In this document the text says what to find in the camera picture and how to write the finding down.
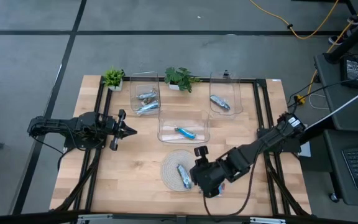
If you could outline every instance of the wooden tabletop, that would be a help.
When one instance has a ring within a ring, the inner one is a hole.
[[[74,116],[93,111],[98,92],[100,76],[85,75],[77,99]],[[274,120],[286,111],[285,96],[280,80],[267,80],[268,96]],[[106,89],[103,91],[100,112],[103,111]],[[264,123],[267,116],[262,90],[259,90]],[[160,83],[162,110],[209,111],[209,83],[193,84],[193,92],[170,90]],[[118,151],[108,147],[103,149],[91,210],[110,213],[157,213],[206,215],[202,195],[198,188],[189,192],[174,192],[167,188],[160,177],[160,165],[164,157],[176,149],[185,149],[192,154],[194,146],[172,146],[157,139],[158,116],[137,116],[130,106],[129,82],[124,82],[122,91],[113,92],[109,114],[117,116],[125,109],[126,124],[138,131],[119,141]],[[210,161],[240,144],[256,140],[258,128],[255,99],[251,84],[241,84],[241,114],[234,119],[211,119],[209,121],[210,140],[206,143]],[[80,176],[83,151],[73,150],[62,160],[53,192],[50,208],[59,206],[73,190]],[[285,183],[296,201],[307,212],[311,212],[305,182],[299,161],[289,153],[281,154]],[[250,200],[240,215],[271,215],[270,196],[263,157],[256,163]],[[230,184],[222,197],[207,198],[209,211],[213,215],[227,215],[236,212],[247,195],[249,174]],[[81,208],[85,206],[88,184],[85,186]],[[283,212],[279,190],[276,187],[278,208]]]

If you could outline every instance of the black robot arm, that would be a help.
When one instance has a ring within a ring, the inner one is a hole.
[[[31,120],[27,132],[37,137],[47,133],[59,133],[66,137],[67,148],[94,148],[113,135],[110,149],[117,150],[117,141],[136,134],[137,131],[126,126],[126,113],[119,110],[118,121],[112,116],[103,116],[95,112],[87,112],[72,119],[46,119],[38,116]]]
[[[196,165],[190,170],[192,181],[199,185],[204,196],[211,198],[219,194],[219,186],[227,179],[233,182],[250,170],[257,156],[281,144],[288,138],[295,138],[305,130],[305,126],[295,115],[284,113],[277,120],[277,125],[266,134],[248,145],[234,147],[217,158],[215,162],[208,162],[206,146],[195,148]]]

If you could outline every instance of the clear plastic container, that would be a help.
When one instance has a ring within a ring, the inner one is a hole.
[[[162,110],[158,116],[158,139],[174,144],[199,144],[209,141],[209,114],[205,111]],[[176,128],[195,134],[187,138]]]
[[[132,74],[130,80],[131,108],[139,116],[158,114],[161,108],[157,72]]]
[[[240,78],[234,72],[213,72],[209,81],[210,116],[233,118],[242,112]]]

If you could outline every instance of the wire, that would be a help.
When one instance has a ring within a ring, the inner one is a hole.
[[[292,99],[292,97],[293,97],[295,94],[301,92],[301,91],[304,90],[305,88],[308,88],[311,84],[312,84],[312,83],[310,83],[309,85],[303,87],[303,88],[302,88],[301,90],[299,90],[298,92],[292,94],[292,95],[290,96],[290,99],[288,99],[287,104],[289,104],[289,103],[291,102],[291,99]]]
[[[33,124],[33,125],[31,126],[31,129],[30,129],[31,131],[30,131],[30,133],[32,132],[34,126],[35,126],[36,124],[40,124],[40,123],[44,123],[44,122],[37,122],[37,123]],[[73,135],[73,133],[75,133],[75,132],[74,132],[73,130],[71,130],[71,128],[70,128],[67,124],[65,124],[65,123],[58,123],[58,122],[46,122],[46,123],[49,123],[49,124],[62,124],[62,125],[64,125],[64,126],[66,126],[68,132],[70,133],[71,140],[73,141],[74,146],[75,146],[77,149],[81,150],[81,151],[85,151],[84,149],[80,149],[80,148],[76,145],[75,140],[74,140],[74,135]]]
[[[57,148],[55,148],[55,147],[53,147],[53,146],[51,146],[51,145],[48,145],[47,143],[45,143],[45,142],[43,142],[43,141],[38,140],[38,139],[37,139],[36,137],[34,137],[34,136],[31,136],[31,137],[34,138],[34,140],[36,140],[37,142],[39,142],[39,143],[41,143],[41,144],[44,144],[44,145],[50,147],[51,149],[54,149],[55,151],[57,151],[57,152],[63,154],[63,153],[62,153],[60,150],[58,150]]]
[[[293,105],[297,105],[300,100],[302,100],[303,98],[305,98],[305,97],[307,97],[307,96],[309,96],[309,95],[311,95],[311,94],[313,94],[313,93],[316,93],[317,91],[320,91],[320,90],[323,90],[323,89],[325,89],[325,88],[328,88],[328,87],[331,87],[331,86],[334,86],[334,85],[338,85],[338,84],[341,84],[341,83],[344,83],[344,82],[349,82],[349,81],[351,81],[351,80],[354,80],[354,79],[343,80],[343,81],[340,81],[340,82],[337,82],[337,83],[333,83],[333,84],[326,85],[326,86],[323,86],[323,87],[321,87],[321,88],[318,88],[317,90],[312,91],[311,93],[306,94],[305,96],[302,96],[301,98],[298,99],[298,101],[296,101],[296,102],[294,102],[293,104],[291,104],[290,106],[288,106],[288,108],[292,107]]]
[[[88,150],[88,149],[96,148],[96,147],[98,147],[102,142],[104,142],[104,140],[101,139],[100,142],[97,143],[96,145],[94,145],[93,147],[86,148],[85,150],[82,150],[82,151],[86,151],[86,150]],[[67,149],[67,151],[66,151],[65,153],[63,153],[63,154],[59,157],[59,160],[57,161],[57,171],[59,171],[59,169],[60,169],[60,163],[61,163],[63,157],[64,157],[67,153],[69,153],[70,151],[72,151],[73,149],[74,149],[74,148]]]
[[[282,130],[285,130],[285,128],[287,128],[287,126],[288,126],[288,121],[287,121],[287,120],[285,121],[285,125],[284,125],[283,128],[279,129],[278,126],[276,126],[275,128],[279,130],[279,133],[277,133],[277,134],[276,134],[275,136],[273,136],[272,138],[275,138],[275,137],[277,137],[278,135],[280,135],[281,131],[282,131]],[[256,167],[256,162],[257,162],[257,160],[258,160],[259,153],[260,153],[262,147],[263,147],[264,145],[266,145],[266,144],[267,144],[267,142],[263,142],[263,143],[259,146],[258,150],[256,151],[256,156],[255,156],[255,159],[254,159],[254,165],[253,165],[252,168],[251,168],[251,174],[250,174],[250,177],[249,177],[247,197],[246,197],[244,203],[242,204],[241,208],[240,208],[238,211],[236,211],[236,212],[234,212],[234,213],[232,213],[232,214],[228,214],[228,215],[226,215],[224,218],[222,218],[222,219],[220,219],[220,220],[216,220],[216,219],[212,216],[211,212],[209,212],[208,206],[207,206],[207,204],[206,204],[206,199],[205,199],[205,196],[204,196],[204,194],[203,194],[204,208],[205,208],[206,213],[208,214],[208,216],[209,216],[214,222],[221,222],[221,221],[225,220],[226,218],[229,218],[229,217],[232,217],[232,216],[236,216],[236,215],[240,214],[240,213],[245,209],[245,207],[246,207],[247,204],[248,204],[248,201],[249,201],[249,198],[250,198],[250,194],[251,194],[252,179],[253,179],[253,177],[254,177],[254,170],[255,170],[255,167]]]
[[[248,184],[248,192],[247,192],[246,200],[244,201],[244,203],[242,204],[241,208],[240,208],[238,211],[236,211],[236,212],[234,212],[234,213],[232,213],[232,214],[228,214],[228,215],[226,215],[224,218],[222,218],[222,219],[220,219],[220,220],[216,220],[216,219],[212,216],[211,212],[209,212],[208,206],[207,206],[207,204],[206,204],[205,196],[204,196],[204,194],[203,194],[204,208],[205,208],[206,213],[208,214],[208,216],[211,217],[214,222],[216,222],[216,223],[217,223],[217,222],[221,222],[221,221],[223,221],[223,220],[226,219],[226,218],[229,218],[229,217],[232,217],[232,216],[236,216],[236,215],[240,214],[240,213],[243,211],[243,209],[245,209],[245,207],[247,206],[248,201],[249,201],[249,198],[250,198],[250,195],[251,195],[252,179],[253,179],[253,177],[254,177],[254,170],[255,170],[255,167],[256,167],[256,162],[257,162],[258,157],[259,157],[259,151],[261,150],[262,146],[263,146],[263,144],[261,144],[260,147],[258,148],[257,153],[256,153],[256,157],[255,157],[255,159],[254,159],[254,165],[253,165],[252,168],[251,168],[251,174],[250,174],[250,176],[249,176],[249,184]]]
[[[345,27],[345,29],[341,32],[341,34],[339,34],[338,38],[335,40],[335,42],[330,46],[330,48],[327,50],[327,53],[329,53],[333,47],[336,45],[336,43],[339,41],[339,39],[343,36],[343,34],[350,28],[350,26],[352,25],[352,23],[348,23],[348,25]],[[313,76],[311,77],[311,80],[310,80],[310,86],[309,86],[309,90],[308,90],[308,94],[310,93],[311,91],[311,86],[313,85],[313,81],[314,81],[314,78],[315,76],[317,75],[317,70],[314,71],[314,74]]]
[[[309,96],[309,104],[312,108],[314,109],[318,109],[318,110],[329,110],[328,108],[322,108],[322,107],[318,107],[318,106],[313,106],[313,104],[311,103],[311,96],[320,96],[320,97],[324,97],[323,95],[317,94],[317,93],[313,93]]]
[[[298,39],[302,39],[302,40],[305,40],[305,39],[309,39],[310,37],[312,37],[313,35],[315,35],[315,33],[317,33],[317,31],[320,30],[320,28],[326,23],[326,21],[328,20],[328,18],[330,17],[330,15],[333,13],[337,3],[339,2],[339,0],[336,0],[333,7],[331,8],[331,10],[329,11],[328,15],[326,16],[326,18],[322,21],[322,23],[320,24],[320,26],[317,27],[317,29],[311,33],[309,36],[307,37],[300,37],[298,34],[296,34],[296,32],[293,30],[293,28],[291,27],[291,24],[289,22],[287,22],[285,19],[283,19],[282,17],[276,15],[276,14],[273,14],[271,12],[268,12],[266,11],[265,9],[262,9],[260,6],[258,6],[253,0],[249,0],[254,6],[256,6],[258,9],[260,9],[261,11],[271,15],[271,16],[274,16],[276,17],[277,19],[280,19],[281,21],[283,21],[289,28],[290,30],[292,31],[293,35],[295,35],[296,38]]]

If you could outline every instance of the rope coaster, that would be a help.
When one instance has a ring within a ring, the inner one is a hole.
[[[187,191],[177,166],[182,165],[190,177],[190,169],[195,165],[194,160],[194,155],[186,150],[179,149],[169,153],[161,163],[161,179],[164,184],[177,192]]]

